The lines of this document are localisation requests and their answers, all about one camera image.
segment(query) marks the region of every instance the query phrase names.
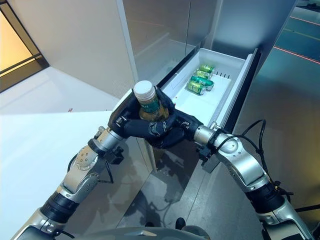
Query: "robotic hand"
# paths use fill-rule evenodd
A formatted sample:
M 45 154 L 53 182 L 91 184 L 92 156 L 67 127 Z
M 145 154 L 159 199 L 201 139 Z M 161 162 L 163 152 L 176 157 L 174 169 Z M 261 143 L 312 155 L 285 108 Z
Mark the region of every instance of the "robotic hand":
M 265 232 L 268 233 L 265 234 L 266 239 L 313 239 L 293 207 L 280 195 L 270 182 L 269 176 L 257 160 L 246 152 L 238 138 L 227 140 L 230 134 L 217 125 L 212 128 L 204 126 L 194 116 L 176 110 L 172 101 L 161 90 L 156 89 L 156 93 L 162 105 L 168 108 L 170 117 L 158 122 L 140 119 L 140 105 L 130 89 L 114 108 L 107 129 L 100 127 L 94 138 L 79 151 L 57 190 L 34 212 L 12 239 L 52 240 L 63 232 L 78 205 L 97 185 L 99 175 L 105 166 L 108 166 L 108 163 L 119 164 L 123 159 L 118 144 L 131 136 L 144 138 L 156 148 L 168 148 L 183 139 L 196 142 L 202 146 L 200 159 L 206 161 L 212 154 L 216 154 L 227 166 L 231 176 L 253 205 Z M 117 236 L 120 239 L 137 235 L 160 237 L 162 233 L 175 237 L 179 235 L 182 239 L 200 239 L 195 235 L 184 235 L 175 229 L 164 228 L 162 231 L 155 231 L 156 234 L 143 228 L 122 228 L 96 234 L 87 239 L 101 239 L 102 234 Z

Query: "gray floor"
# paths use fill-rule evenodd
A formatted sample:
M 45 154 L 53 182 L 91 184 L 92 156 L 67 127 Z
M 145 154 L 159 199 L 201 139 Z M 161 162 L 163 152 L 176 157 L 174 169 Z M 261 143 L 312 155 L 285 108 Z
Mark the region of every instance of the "gray floor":
M 294 207 L 319 204 L 320 64 L 274 48 L 252 82 L 234 132 L 262 118 L 267 120 L 263 145 L 272 178 L 294 192 Z M 257 141 L 258 134 L 257 128 L 248 136 Z M 176 154 L 184 155 L 181 158 L 164 155 L 167 165 L 149 176 L 118 227 L 153 222 L 173 228 L 176 219 L 183 217 L 188 225 L 204 228 L 211 239 L 262 239 L 252 206 L 226 168 L 219 165 L 211 174 L 203 171 L 194 148 L 192 144 L 178 146 Z M 169 159 L 174 165 L 168 165 Z M 320 210 L 301 216 L 313 228 L 320 221 Z

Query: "green label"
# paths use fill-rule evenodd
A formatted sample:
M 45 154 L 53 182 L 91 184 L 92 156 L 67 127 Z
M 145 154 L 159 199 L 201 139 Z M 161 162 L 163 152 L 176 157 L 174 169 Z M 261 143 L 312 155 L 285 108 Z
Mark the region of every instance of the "green label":
M 140 103 L 141 107 L 143 108 L 143 111 L 146 113 L 153 113 L 157 111 L 160 108 L 158 98 L 155 97 L 151 102 L 149 103 Z
M 197 82 L 190 81 L 187 88 L 196 94 L 201 94 L 203 86 Z
M 204 78 L 204 79 L 209 79 L 209 76 L 210 74 L 207 73 L 207 72 L 204 72 L 204 71 L 195 71 L 195 74 L 198 76 L 198 77 L 201 77 L 201 78 Z
M 214 70 L 212 66 L 205 65 L 205 64 L 202 64 L 198 69 L 206 73 L 212 73 L 212 71 Z

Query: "white wall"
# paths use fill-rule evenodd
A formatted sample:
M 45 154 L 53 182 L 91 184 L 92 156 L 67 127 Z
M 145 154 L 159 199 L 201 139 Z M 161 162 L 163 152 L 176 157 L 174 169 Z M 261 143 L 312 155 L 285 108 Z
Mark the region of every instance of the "white wall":
M 112 110 L 119 99 L 48 67 L 0 94 L 0 114 Z
M 12 237 L 44 204 L 63 180 L 73 155 L 99 126 L 107 125 L 110 111 L 106 110 L 117 102 L 116 97 L 53 67 L 0 94 L 1 239 Z M 151 167 L 136 138 L 121 146 L 124 160 L 111 167 L 115 183 L 98 184 L 66 231 L 82 235 L 115 228 L 126 212 Z M 108 177 L 104 172 L 101 179 Z
M 116 0 L 9 3 L 52 67 L 117 98 L 133 87 Z

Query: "black cable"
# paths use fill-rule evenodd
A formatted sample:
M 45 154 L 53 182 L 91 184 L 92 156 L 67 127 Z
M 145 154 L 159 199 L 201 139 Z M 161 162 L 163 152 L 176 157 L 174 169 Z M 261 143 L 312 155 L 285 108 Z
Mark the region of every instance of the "black cable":
M 66 235 L 66 236 L 68 236 L 68 237 L 71 238 L 71 239 L 74 239 L 74 238 L 75 238 L 75 236 L 73 236 L 72 234 L 70 234 L 70 233 L 68 233 L 68 232 L 66 232 L 66 231 L 61 231 L 61 233 L 64 234 L 64 235 Z
M 105 183 L 105 184 L 113 184 L 114 183 L 114 178 L 112 177 L 112 173 L 111 173 L 111 169 L 109 166 L 109 163 L 107 161 L 105 161 L 105 168 L 109 174 L 110 180 L 99 180 L 99 183 Z
M 296 208 L 297 213 L 320 209 L 320 204 Z
M 259 134 L 259 141 L 258 141 L 258 146 L 251 140 L 249 139 L 248 137 L 245 136 L 245 134 L 247 134 L 247 132 L 249 130 L 251 130 L 254 126 L 256 126 L 258 123 L 262 122 L 262 125 L 261 125 L 261 129 L 260 129 L 260 134 Z M 216 151 L 218 151 L 228 140 L 232 139 L 232 138 L 240 138 L 240 139 L 245 139 L 247 140 L 255 149 L 255 152 L 257 154 L 259 154 L 260 156 L 260 159 L 261 159 L 261 164 L 262 164 L 262 168 L 263 170 L 268 174 L 268 176 L 270 177 L 270 181 L 271 183 L 274 184 L 274 186 L 276 187 L 276 189 L 279 191 L 279 193 L 281 195 L 286 195 L 289 203 L 291 202 L 291 195 L 293 195 L 294 193 L 293 192 L 288 192 L 286 190 L 284 190 L 283 188 L 280 187 L 280 184 L 281 182 L 280 181 L 273 181 L 270 174 L 269 174 L 269 171 L 268 171 L 268 167 L 267 167 L 267 163 L 265 161 L 265 155 L 264 155 L 264 149 L 263 149 L 263 136 L 264 136 L 264 132 L 265 132 L 265 129 L 266 129 L 266 124 L 267 124 L 267 121 L 265 119 L 260 119 L 260 120 L 257 120 L 255 121 L 254 123 L 252 123 L 242 134 L 234 134 L 234 135 L 231 135 L 229 137 L 227 137 L 217 148 L 216 148 Z
M 75 158 L 77 157 L 78 154 L 74 155 L 73 158 L 70 160 L 69 164 L 68 164 L 68 168 L 67 168 L 67 171 L 66 172 L 69 172 L 70 171 L 70 168 L 71 168 L 71 165 L 72 165 L 72 162 L 75 160 Z

